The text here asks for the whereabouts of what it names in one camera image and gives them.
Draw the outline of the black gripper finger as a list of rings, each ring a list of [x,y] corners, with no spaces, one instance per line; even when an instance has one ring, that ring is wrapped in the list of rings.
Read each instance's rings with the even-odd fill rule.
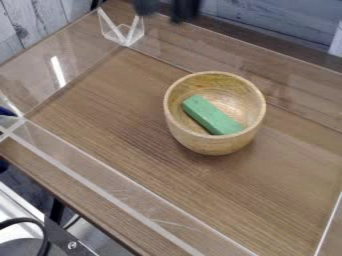
[[[199,14],[201,0],[173,0],[171,21],[181,23],[191,21]]]
[[[134,0],[134,8],[139,16],[153,15],[159,10],[159,0]]]

